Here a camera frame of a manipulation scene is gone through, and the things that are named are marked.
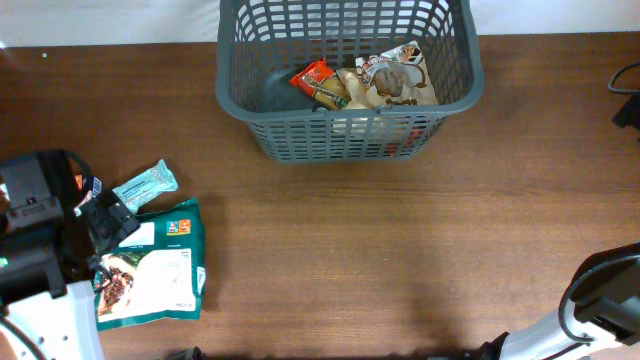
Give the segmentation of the green food pouch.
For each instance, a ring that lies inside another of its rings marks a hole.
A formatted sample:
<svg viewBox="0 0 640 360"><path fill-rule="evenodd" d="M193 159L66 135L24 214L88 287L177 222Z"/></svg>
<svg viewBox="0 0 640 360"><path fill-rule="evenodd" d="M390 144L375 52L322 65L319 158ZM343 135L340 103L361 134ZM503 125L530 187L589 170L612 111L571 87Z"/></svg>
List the green food pouch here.
<svg viewBox="0 0 640 360"><path fill-rule="evenodd" d="M108 273L94 278L97 329L165 318L198 320L206 282L206 231L198 200L136 219L140 228L101 256Z"/></svg>

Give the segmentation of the orange spaghetti pasta package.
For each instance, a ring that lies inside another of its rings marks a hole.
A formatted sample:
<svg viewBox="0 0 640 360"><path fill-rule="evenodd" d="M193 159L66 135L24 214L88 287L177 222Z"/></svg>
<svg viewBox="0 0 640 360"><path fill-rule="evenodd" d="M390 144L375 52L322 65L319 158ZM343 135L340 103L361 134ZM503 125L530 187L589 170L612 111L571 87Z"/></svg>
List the orange spaghetti pasta package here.
<svg viewBox="0 0 640 360"><path fill-rule="evenodd" d="M322 108L344 112L347 110L345 106L350 101L350 96L347 94L346 87L338 78L336 74L337 70L329 67L327 61L322 59L308 65L304 70L294 75L289 82L295 88L319 102ZM381 110L390 107L365 110ZM351 124L355 118L373 119L375 117L382 117L394 121L407 120L409 124L405 132L405 137L398 142L388 142L384 140L380 143L375 143L367 138L356 140L348 134L338 135L332 132L332 123L336 119L345 119L348 124ZM431 125L432 122L423 116L404 115L394 118L378 114L374 116L368 115L348 118L346 115L341 115L329 121L328 130L332 140L346 147L346 155L348 157L393 157L414 150L420 146L424 140L432 135L433 130L430 128Z"/></svg>

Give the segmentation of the beige dried mushroom bag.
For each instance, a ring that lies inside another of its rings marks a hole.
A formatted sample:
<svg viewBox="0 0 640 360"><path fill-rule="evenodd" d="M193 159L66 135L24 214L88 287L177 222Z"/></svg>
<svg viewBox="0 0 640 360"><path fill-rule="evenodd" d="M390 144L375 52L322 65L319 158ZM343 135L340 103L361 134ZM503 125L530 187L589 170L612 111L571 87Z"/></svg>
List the beige dried mushroom bag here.
<svg viewBox="0 0 640 360"><path fill-rule="evenodd" d="M390 106L436 105L438 103L423 53L416 41L397 46L378 55L359 57L353 68L336 74L346 87L350 101L347 110L376 109ZM332 123L332 132L348 134L380 143L398 142L405 137L409 122L382 117L345 119Z"/></svg>

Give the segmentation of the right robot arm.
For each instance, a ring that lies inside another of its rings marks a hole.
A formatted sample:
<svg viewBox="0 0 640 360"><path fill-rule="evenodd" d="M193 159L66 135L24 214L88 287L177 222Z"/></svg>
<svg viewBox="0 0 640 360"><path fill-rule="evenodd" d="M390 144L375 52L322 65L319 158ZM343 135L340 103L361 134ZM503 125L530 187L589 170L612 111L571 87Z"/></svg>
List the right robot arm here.
<svg viewBox="0 0 640 360"><path fill-rule="evenodd" d="M639 342L639 244L588 257L558 309L534 325L484 343L472 359L582 359Z"/></svg>

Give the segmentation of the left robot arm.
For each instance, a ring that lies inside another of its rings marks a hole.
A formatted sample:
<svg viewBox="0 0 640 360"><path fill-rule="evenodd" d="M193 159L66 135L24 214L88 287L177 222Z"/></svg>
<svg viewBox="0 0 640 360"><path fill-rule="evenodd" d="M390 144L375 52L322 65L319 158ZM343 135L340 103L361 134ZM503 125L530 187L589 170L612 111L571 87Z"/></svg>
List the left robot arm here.
<svg viewBox="0 0 640 360"><path fill-rule="evenodd" d="M90 167L69 150L8 160L1 213L1 332L19 359L101 359L94 299L102 255L140 223L111 190L79 187Z"/></svg>

